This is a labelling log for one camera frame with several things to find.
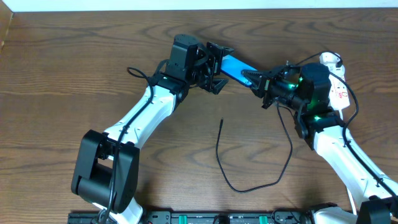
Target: white wall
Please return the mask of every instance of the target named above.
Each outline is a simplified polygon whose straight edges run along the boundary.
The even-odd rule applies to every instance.
[[[14,12],[398,7],[398,0],[3,0]]]

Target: blue object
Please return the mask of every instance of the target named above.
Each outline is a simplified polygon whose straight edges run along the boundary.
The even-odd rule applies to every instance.
[[[221,71],[225,75],[238,81],[240,84],[246,87],[250,87],[252,85],[251,82],[247,78],[245,78],[241,73],[242,70],[244,69],[256,70],[252,66],[249,66],[230,55],[227,55],[223,58],[223,63],[221,64]]]

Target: white power strip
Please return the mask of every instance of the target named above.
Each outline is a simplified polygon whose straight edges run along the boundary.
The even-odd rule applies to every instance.
[[[345,67],[344,65],[342,65],[340,68],[336,68],[336,63],[340,61],[340,59],[336,55],[326,52],[321,54],[319,60],[320,63],[326,65],[329,68],[330,72],[333,72],[335,75],[345,81]],[[329,75],[329,79],[331,82],[331,88],[329,92],[330,106],[334,110],[341,111],[342,109],[349,106],[347,87],[333,75]]]

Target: green clip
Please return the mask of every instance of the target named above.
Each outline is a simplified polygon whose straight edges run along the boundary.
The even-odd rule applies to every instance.
[[[187,224],[187,216],[186,215],[180,215],[178,217],[178,224]]]
[[[260,216],[260,224],[268,224],[268,217],[266,217],[265,215]]]

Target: wooden table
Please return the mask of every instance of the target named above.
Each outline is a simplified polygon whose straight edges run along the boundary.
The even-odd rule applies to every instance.
[[[397,30],[398,9],[17,13],[0,55],[0,222],[65,223],[71,211],[95,209],[70,190],[80,140],[135,105],[146,84],[126,67],[151,75],[179,33],[232,47],[258,69],[321,50],[341,54],[360,103],[350,130],[398,180]],[[289,153],[275,107],[261,105],[232,80],[219,95],[191,90],[143,147],[137,201],[174,210],[322,202],[349,210],[345,186],[297,137],[286,111],[294,153],[281,182],[249,194],[229,189],[215,159],[221,117],[220,157],[237,188],[275,181]]]

